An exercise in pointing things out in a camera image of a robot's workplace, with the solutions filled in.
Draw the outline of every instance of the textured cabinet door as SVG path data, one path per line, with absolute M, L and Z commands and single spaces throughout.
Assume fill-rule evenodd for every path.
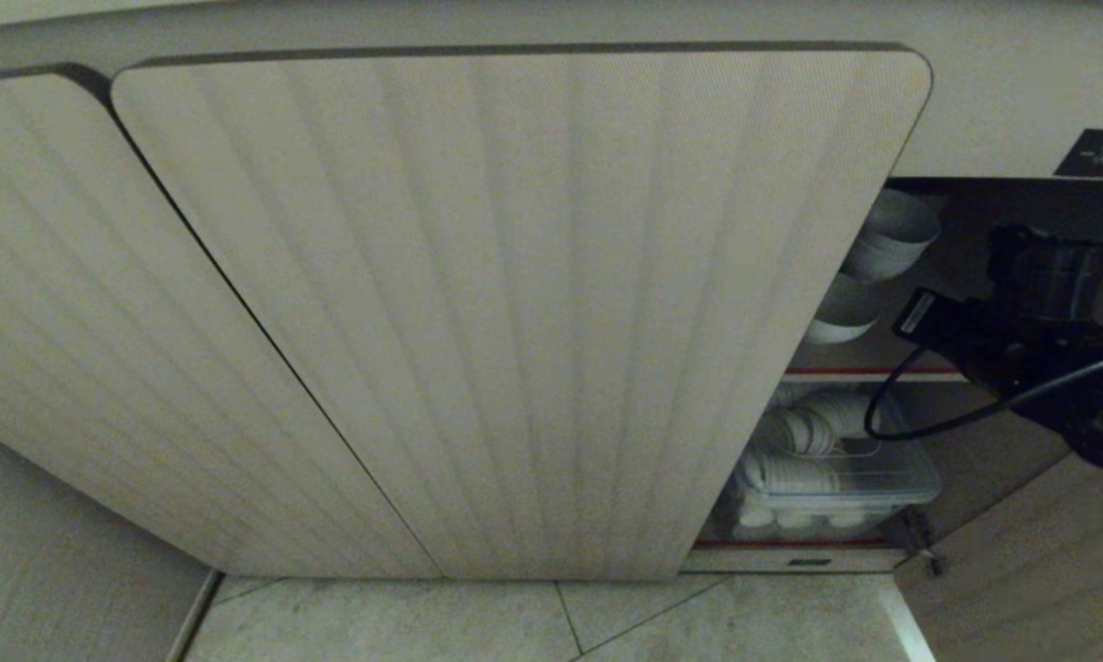
M 1070 453 L 934 552 L 896 580 L 941 662 L 1103 660 L 1103 470 Z
M 437 569 L 108 110 L 0 79 L 0 439 L 228 573 Z
M 115 108 L 459 577 L 676 572 L 930 88 L 903 51 L 239 60 Z

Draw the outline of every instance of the floor tile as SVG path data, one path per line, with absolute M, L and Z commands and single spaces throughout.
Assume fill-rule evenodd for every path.
M 576 656 L 550 583 L 282 579 L 211 608 L 186 661 Z
M 213 605 L 219 605 L 239 595 L 260 589 L 278 580 L 277 577 L 242 577 L 240 575 L 225 575 L 221 581 L 221 587 L 216 589 L 216 598 L 212 599 Z
M 682 575 L 673 581 L 561 581 L 559 590 L 581 649 L 589 650 L 724 578 L 725 575 Z
M 880 602 L 891 583 L 887 575 L 731 577 L 581 662 L 906 662 Z
M 927 645 L 927 640 L 923 638 L 922 630 L 919 629 L 915 616 L 912 616 L 908 601 L 903 599 L 903 594 L 893 579 L 884 581 L 884 586 L 879 587 L 879 602 L 887 612 L 887 619 L 896 628 L 896 634 L 903 643 L 903 650 L 907 651 L 907 658 L 910 662 L 935 662 L 935 655 Z

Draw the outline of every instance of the open cabinet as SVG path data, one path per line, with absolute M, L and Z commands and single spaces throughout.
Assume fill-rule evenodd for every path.
M 940 662 L 1103 660 L 1103 471 L 1065 457 L 896 581 Z
M 871 389 L 875 382 L 886 380 L 891 369 L 913 350 L 913 344 L 891 332 L 891 325 L 918 286 L 959 299 L 989 296 L 985 242 L 988 231 L 996 225 L 1027 223 L 1070 238 L 1103 242 L 1103 183 L 892 180 L 888 185 L 918 194 L 938 210 L 943 225 L 941 237 L 915 267 L 901 277 L 876 285 L 882 314 L 861 339 L 828 346 L 802 344 L 785 372 L 782 389 L 788 385 L 795 385 L 799 391 Z M 1103 281 L 1094 320 L 1103 323 Z M 908 370 L 892 394 L 910 428 L 939 423 L 992 402 L 992 395 L 968 384 L 934 353 Z M 922 439 L 917 445 L 940 481 L 939 494 L 933 499 L 918 499 L 929 494 L 915 494 L 915 490 L 901 495 L 906 503 L 917 503 L 920 515 L 892 516 L 886 525 L 858 532 L 853 537 L 832 535 L 832 528 L 828 536 L 815 531 L 794 536 L 794 532 L 775 526 L 770 532 L 763 531 L 769 535 L 745 535 L 732 525 L 739 516 L 737 508 L 743 504 L 732 477 L 683 570 L 890 572 L 915 554 L 924 535 L 929 540 L 945 540 L 1070 453 L 1057 433 L 1009 412 Z M 868 469 L 867 461 L 870 460 L 843 460 L 840 469 L 864 471 Z M 931 488 L 930 474 L 923 474 L 921 487 Z M 884 499 L 882 493 L 874 496 Z M 786 503 L 792 505 L 792 499 Z M 821 508 L 827 504 L 828 522 L 834 512 L 832 498 Z M 908 527 L 918 531 L 909 532 Z

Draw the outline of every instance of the kitchen cabinet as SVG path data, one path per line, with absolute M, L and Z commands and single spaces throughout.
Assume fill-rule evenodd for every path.
M 1103 181 L 893 179 L 888 185 L 915 193 L 940 211 L 940 238 L 915 267 L 876 286 L 882 313 L 875 328 L 845 344 L 803 344 L 783 383 L 872 387 L 868 383 L 886 380 L 912 351 L 912 344 L 891 333 L 891 324 L 919 286 L 957 299 L 990 296 L 985 243 L 994 226 L 1028 223 L 1103 243 Z M 1094 320 L 1103 323 L 1103 280 L 1096 301 Z M 931 353 L 903 374 L 893 394 L 913 428 L 987 406 L 993 399 Z M 942 479 L 939 498 L 920 506 L 934 540 L 951 536 L 1070 453 L 1057 433 L 1010 412 L 918 442 Z M 899 543 L 889 542 L 903 537 L 897 519 L 886 531 L 857 540 L 737 541 L 727 502 L 722 499 L 704 525 L 684 572 L 890 572 L 908 556 Z
M 0 79 L 0 439 L 214 568 L 437 569 L 108 109 Z
M 930 87 L 901 50 L 239 60 L 129 68 L 115 108 L 479 578 L 677 570 Z

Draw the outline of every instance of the plastic storage container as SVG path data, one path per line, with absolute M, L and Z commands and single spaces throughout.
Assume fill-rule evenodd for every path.
M 884 431 L 908 430 L 897 403 L 879 410 Z M 728 495 L 736 504 L 731 536 L 741 541 L 858 538 L 910 504 L 940 493 L 940 477 L 919 441 L 846 439 L 822 460 L 749 447 Z

